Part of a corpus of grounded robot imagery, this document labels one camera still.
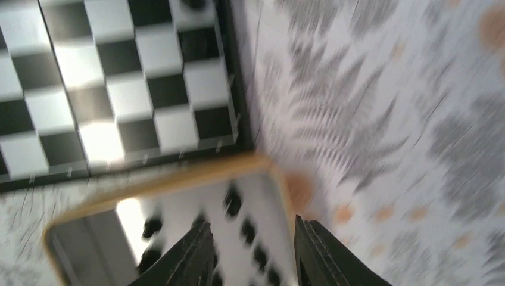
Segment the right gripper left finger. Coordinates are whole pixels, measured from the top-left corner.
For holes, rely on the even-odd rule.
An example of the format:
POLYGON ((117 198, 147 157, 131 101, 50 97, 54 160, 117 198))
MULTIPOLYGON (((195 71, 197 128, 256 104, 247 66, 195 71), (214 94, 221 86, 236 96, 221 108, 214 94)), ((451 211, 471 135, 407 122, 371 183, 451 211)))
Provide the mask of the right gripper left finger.
POLYGON ((201 222, 130 285, 211 285, 213 269, 213 234, 201 222))

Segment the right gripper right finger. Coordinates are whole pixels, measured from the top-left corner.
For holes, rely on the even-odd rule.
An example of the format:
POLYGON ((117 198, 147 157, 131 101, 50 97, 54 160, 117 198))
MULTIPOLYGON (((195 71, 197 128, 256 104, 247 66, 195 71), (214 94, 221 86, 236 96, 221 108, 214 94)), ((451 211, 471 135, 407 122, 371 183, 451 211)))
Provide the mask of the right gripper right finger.
POLYGON ((296 215, 294 249, 299 285, 391 286, 316 220, 296 215))

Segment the black white chess board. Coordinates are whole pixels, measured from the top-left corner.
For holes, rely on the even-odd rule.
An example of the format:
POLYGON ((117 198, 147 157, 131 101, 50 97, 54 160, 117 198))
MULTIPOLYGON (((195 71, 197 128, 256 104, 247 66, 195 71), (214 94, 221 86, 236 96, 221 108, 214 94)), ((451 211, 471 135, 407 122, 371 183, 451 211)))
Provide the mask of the black white chess board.
POLYGON ((1 191, 253 147, 231 1, 2 1, 1 191))

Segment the wooden tray with metal bottom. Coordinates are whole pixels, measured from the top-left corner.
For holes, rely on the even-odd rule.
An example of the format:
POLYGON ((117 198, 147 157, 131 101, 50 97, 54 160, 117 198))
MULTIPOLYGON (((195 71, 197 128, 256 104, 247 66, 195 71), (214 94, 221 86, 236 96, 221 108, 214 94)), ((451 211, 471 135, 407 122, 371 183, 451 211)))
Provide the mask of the wooden tray with metal bottom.
POLYGON ((211 285, 297 285, 294 217, 280 168, 244 154, 97 195, 53 219, 42 245, 58 285, 130 285, 208 222, 211 285))

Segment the floral patterned table mat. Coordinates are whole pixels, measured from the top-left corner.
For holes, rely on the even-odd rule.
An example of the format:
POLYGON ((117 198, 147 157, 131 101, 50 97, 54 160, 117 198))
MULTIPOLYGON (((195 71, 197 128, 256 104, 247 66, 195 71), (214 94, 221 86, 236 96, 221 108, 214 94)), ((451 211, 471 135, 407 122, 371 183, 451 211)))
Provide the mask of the floral patterned table mat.
POLYGON ((255 154, 391 285, 503 285, 504 2, 231 2, 252 149, 1 191, 1 284, 58 285, 61 213, 255 154))

